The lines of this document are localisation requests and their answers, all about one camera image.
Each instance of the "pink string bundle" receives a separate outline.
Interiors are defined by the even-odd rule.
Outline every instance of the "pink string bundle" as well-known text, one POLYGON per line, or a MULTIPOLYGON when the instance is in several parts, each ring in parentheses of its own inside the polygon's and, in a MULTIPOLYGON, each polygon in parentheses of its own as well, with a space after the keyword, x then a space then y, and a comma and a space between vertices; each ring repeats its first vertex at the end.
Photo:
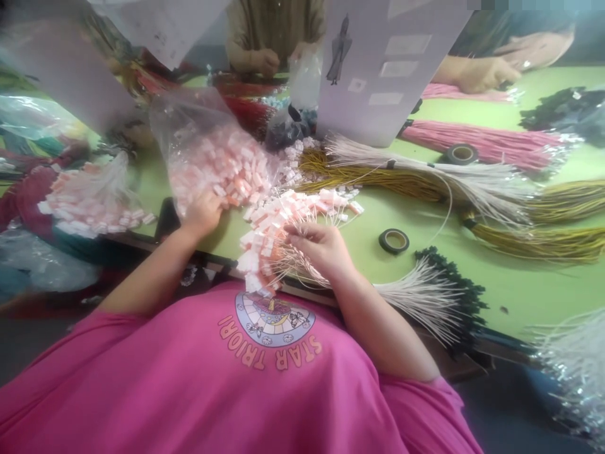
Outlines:
POLYGON ((435 83, 430 83, 427 85, 422 93, 422 98, 467 99, 496 103, 512 103, 512 98, 506 91, 488 91, 487 93, 467 95, 466 93, 460 91, 457 86, 435 83))
POLYGON ((445 153, 452 145, 474 146, 479 160, 488 164, 511 164, 524 172, 554 170, 567 153, 563 138, 541 131, 506 131, 460 123, 414 120, 405 127, 401 138, 445 153))

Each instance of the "woman's right hand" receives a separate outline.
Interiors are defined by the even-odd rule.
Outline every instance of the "woman's right hand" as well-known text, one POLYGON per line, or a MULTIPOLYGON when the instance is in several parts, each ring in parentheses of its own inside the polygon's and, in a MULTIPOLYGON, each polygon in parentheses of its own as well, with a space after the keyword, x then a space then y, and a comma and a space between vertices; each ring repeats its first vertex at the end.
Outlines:
POLYGON ((484 93, 503 82, 515 83, 519 78, 521 73, 502 57, 467 59, 457 85, 464 93, 484 93))
POLYGON ((287 225, 286 242, 297 248, 330 283, 346 281, 357 275, 345 240, 334 226, 314 223, 287 225))

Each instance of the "green table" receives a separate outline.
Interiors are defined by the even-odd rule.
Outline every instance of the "green table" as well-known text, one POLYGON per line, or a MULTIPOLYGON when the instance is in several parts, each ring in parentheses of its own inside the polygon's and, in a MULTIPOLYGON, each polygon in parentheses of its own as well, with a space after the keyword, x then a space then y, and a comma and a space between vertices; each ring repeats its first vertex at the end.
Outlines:
MULTIPOLYGON (((598 85, 605 80, 605 68, 561 67, 529 73, 517 84, 527 93, 520 105, 502 105, 461 100, 426 100, 415 118, 463 122, 502 129, 521 130, 519 111, 535 107, 538 98, 569 86, 598 85)), ((436 161, 440 154, 396 140, 392 151, 419 160, 436 161)), ((158 150, 140 153, 140 196, 143 206, 159 214, 162 200, 170 196, 166 168, 158 150)), ((572 152, 569 162, 549 184, 605 177, 605 153, 588 145, 572 152)), ((412 251, 429 246, 441 227, 446 210, 415 199, 407 199, 386 189, 364 188, 357 201, 366 209, 354 222, 342 229, 351 256, 359 270, 376 284, 403 277, 414 265, 412 251), (406 232, 410 251, 398 257, 387 254, 378 245, 378 236, 386 228, 406 232)), ((242 211, 227 212, 217 231, 199 249, 213 255, 237 259, 239 238, 250 227, 242 211)), ((576 226, 603 226, 605 213, 576 226)), ((153 236, 155 225, 143 226, 137 233, 153 236)), ((458 264, 460 273, 486 287, 484 301, 490 308, 482 317, 490 329, 527 340, 523 328, 530 324, 559 323, 573 315, 602 306, 605 260, 598 264, 564 266, 521 260, 493 252, 474 239, 452 216, 442 233, 432 242, 449 260, 458 264)))

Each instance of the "plastic bag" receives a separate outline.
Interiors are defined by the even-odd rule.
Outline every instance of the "plastic bag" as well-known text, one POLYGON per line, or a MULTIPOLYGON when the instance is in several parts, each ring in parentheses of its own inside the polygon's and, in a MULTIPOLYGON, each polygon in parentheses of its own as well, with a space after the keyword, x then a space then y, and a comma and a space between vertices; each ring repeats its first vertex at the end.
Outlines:
POLYGON ((80 290, 100 276, 99 268, 61 252, 20 227, 0 234, 0 265, 29 272, 32 288, 39 291, 80 290))
POLYGON ((150 118, 179 216, 208 187, 234 206, 271 189, 276 158, 239 126, 215 88, 167 92, 152 102, 150 118))
POLYGON ((321 53, 309 49, 298 60, 290 60, 290 105, 269 120, 265 146, 284 149, 311 134, 317 119, 321 84, 321 53))
POLYGON ((311 133, 309 124, 292 104, 279 110, 267 125, 265 146, 268 150, 280 150, 289 147, 297 140, 303 140, 311 133))
POLYGON ((0 96, 0 122, 6 131, 30 140, 86 135, 86 126, 55 101, 28 96, 0 96))
POLYGON ((316 110, 320 97, 321 52, 305 50, 298 60, 290 60, 290 100, 295 109, 316 110))

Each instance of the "yellow string bundle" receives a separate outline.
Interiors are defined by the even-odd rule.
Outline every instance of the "yellow string bundle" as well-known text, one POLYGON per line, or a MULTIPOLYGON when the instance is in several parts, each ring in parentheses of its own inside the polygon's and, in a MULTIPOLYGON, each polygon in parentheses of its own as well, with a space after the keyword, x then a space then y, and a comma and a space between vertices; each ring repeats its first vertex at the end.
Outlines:
MULTIPOLYGON (((304 172, 326 178, 302 184, 298 190, 303 192, 355 183, 382 186, 397 194, 427 202, 449 201, 449 189, 431 174, 419 175, 404 169, 328 166, 326 154, 316 149, 305 149, 299 167, 304 172)), ((451 189, 454 205, 461 210, 464 225, 494 250, 524 259, 565 262, 594 262, 605 252, 605 228, 500 230, 478 222, 464 194, 451 189)), ((525 202, 525 205, 536 224, 575 221, 604 209, 604 192, 605 180, 563 183, 544 189, 541 195, 525 202)))
MULTIPOLYGON (((431 174, 419 174, 413 170, 375 169, 361 166, 328 166, 328 157, 317 149, 306 148, 299 168, 309 174, 321 175, 325 180, 305 182, 297 190, 317 192, 322 188, 334 188, 352 184, 377 185, 386 187, 397 194, 407 195, 427 202, 449 200, 449 189, 445 182, 431 174)), ((454 203, 467 205, 463 193, 452 188, 454 203)))
POLYGON ((585 219, 605 209, 605 180, 550 186, 526 205, 529 217, 536 224, 585 219))
POLYGON ((489 247, 521 259, 590 263, 605 252, 605 228, 510 231, 477 222, 472 211, 461 217, 465 227, 489 247))

